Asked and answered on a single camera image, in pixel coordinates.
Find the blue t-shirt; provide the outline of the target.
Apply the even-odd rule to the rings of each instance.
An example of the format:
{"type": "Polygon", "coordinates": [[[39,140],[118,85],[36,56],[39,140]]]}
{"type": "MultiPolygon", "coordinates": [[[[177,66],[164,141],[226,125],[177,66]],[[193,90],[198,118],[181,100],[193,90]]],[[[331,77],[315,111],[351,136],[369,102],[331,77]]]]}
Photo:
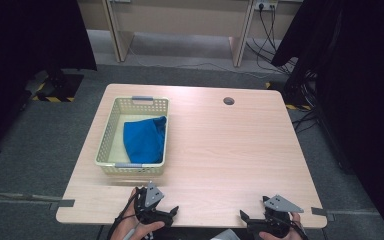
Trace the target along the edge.
{"type": "Polygon", "coordinates": [[[167,118],[165,116],[125,122],[123,142],[134,164],[157,164],[162,161],[167,118]]]}

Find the black stand base striped edge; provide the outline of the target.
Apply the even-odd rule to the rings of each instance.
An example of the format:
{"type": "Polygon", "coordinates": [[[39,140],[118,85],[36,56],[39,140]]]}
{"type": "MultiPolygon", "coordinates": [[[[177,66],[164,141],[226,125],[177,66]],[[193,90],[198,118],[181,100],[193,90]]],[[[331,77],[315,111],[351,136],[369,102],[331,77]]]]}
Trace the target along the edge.
{"type": "Polygon", "coordinates": [[[303,93],[298,90],[294,93],[287,93],[282,82],[268,82],[265,84],[267,90],[278,91],[290,110],[309,111],[312,109],[303,93]]]}
{"type": "Polygon", "coordinates": [[[39,85],[32,99],[44,102],[73,102],[84,78],[82,74],[67,74],[61,69],[46,72],[47,76],[39,85]]]}

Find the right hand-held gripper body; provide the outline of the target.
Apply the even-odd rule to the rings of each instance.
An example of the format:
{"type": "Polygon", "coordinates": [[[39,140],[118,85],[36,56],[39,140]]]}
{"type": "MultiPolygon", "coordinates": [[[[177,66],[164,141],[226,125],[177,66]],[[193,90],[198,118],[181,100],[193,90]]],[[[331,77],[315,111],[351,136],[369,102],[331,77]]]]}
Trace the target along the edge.
{"type": "Polygon", "coordinates": [[[248,233],[257,234],[264,231],[278,238],[284,238],[289,233],[290,228],[293,227],[301,237],[304,237],[302,227],[296,227],[290,217],[292,212],[303,213],[304,210],[301,207],[280,195],[263,196],[262,202],[265,208],[264,218],[250,218],[246,223],[248,233]]]}

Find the white power socket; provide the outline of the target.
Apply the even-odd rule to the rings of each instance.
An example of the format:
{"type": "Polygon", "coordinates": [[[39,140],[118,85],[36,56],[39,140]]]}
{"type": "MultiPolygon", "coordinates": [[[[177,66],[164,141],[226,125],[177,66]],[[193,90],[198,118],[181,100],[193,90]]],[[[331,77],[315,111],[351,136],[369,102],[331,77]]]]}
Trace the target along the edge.
{"type": "Polygon", "coordinates": [[[277,8],[278,0],[255,0],[254,9],[258,11],[273,11],[277,8]]]}

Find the beige wooden desk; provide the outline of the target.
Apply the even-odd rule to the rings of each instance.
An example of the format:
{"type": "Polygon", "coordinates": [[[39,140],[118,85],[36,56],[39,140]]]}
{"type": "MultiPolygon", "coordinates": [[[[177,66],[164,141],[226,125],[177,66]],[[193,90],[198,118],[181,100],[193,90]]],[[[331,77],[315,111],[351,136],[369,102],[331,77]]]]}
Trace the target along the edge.
{"type": "MultiPolygon", "coordinates": [[[[304,0],[278,0],[263,19],[281,40],[304,0]]],[[[77,0],[88,30],[110,33],[115,59],[126,60],[139,33],[226,37],[232,61],[241,65],[247,38],[261,38],[255,0],[77,0]]]]}

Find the pale yellow plastic basket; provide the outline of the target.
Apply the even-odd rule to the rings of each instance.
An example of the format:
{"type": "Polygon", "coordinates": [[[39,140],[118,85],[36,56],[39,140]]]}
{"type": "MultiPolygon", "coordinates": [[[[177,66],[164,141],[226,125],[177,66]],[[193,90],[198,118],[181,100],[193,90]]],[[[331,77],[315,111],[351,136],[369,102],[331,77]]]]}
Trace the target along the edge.
{"type": "Polygon", "coordinates": [[[104,132],[95,157],[95,164],[106,174],[130,176],[162,175],[168,132],[169,99],[149,96],[119,96],[111,105],[104,132]],[[125,122],[165,116],[166,135],[163,158],[157,164],[134,164],[130,161],[123,142],[125,122]]]}

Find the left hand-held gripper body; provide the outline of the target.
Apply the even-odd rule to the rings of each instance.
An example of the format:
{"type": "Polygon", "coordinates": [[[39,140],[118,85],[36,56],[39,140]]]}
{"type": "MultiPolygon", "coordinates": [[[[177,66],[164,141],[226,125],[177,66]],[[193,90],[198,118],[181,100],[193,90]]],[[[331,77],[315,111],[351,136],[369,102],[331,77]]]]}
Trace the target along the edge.
{"type": "Polygon", "coordinates": [[[153,183],[149,182],[146,187],[136,191],[138,196],[134,201],[134,209],[138,220],[142,224],[163,222],[166,227],[171,227],[174,220],[174,210],[169,212],[157,209],[158,204],[164,198],[164,194],[153,183]]]}

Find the grey tape strip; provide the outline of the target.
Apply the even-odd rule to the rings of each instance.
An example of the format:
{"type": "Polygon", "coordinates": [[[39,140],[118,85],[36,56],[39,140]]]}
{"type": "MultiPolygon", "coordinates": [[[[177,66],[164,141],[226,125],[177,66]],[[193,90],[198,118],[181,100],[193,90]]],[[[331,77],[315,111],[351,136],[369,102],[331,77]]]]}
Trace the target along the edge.
{"type": "Polygon", "coordinates": [[[329,212],[326,209],[312,207],[311,208],[311,212],[312,212],[313,215],[318,215],[318,216],[326,217],[329,222],[333,222],[335,220],[334,214],[329,212]]]}
{"type": "Polygon", "coordinates": [[[75,203],[74,199],[62,199],[62,200],[58,200],[58,201],[52,202],[50,204],[49,209],[53,210],[53,211],[56,211],[56,210],[58,210],[61,207],[73,207],[74,203],[75,203]]]}

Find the black curtain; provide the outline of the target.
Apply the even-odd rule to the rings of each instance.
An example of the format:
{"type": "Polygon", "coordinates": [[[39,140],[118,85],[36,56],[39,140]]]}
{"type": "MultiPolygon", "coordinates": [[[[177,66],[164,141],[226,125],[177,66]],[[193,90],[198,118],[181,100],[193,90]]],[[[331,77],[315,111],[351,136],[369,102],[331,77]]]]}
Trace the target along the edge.
{"type": "Polygon", "coordinates": [[[341,158],[384,220],[384,0],[303,0],[272,63],[291,58],[285,94],[314,80],[341,158]]]}
{"type": "Polygon", "coordinates": [[[77,0],[0,0],[0,138],[34,75],[96,68],[77,0]]]}

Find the white sheet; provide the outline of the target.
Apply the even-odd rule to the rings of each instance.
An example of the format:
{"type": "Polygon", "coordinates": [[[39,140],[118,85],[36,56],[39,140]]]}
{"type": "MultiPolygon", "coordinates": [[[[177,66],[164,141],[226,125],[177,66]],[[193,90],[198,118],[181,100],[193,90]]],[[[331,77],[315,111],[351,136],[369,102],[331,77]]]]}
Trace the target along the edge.
{"type": "Polygon", "coordinates": [[[240,240],[240,238],[233,230],[227,229],[212,237],[210,240],[240,240]]]}

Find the person's right hand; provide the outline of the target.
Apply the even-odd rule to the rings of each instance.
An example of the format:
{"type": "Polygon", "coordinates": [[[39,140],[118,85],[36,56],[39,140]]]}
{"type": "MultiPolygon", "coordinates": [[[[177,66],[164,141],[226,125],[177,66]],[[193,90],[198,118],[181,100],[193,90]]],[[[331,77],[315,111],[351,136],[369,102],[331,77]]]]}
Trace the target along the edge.
{"type": "MultiPolygon", "coordinates": [[[[294,225],[296,227],[301,228],[302,224],[301,224],[300,215],[298,213],[292,212],[291,216],[292,216],[292,222],[294,223],[294,225]]],[[[303,240],[300,234],[293,227],[290,228],[289,233],[284,238],[278,238],[264,231],[259,233],[259,237],[262,238],[263,240],[303,240]]]]}

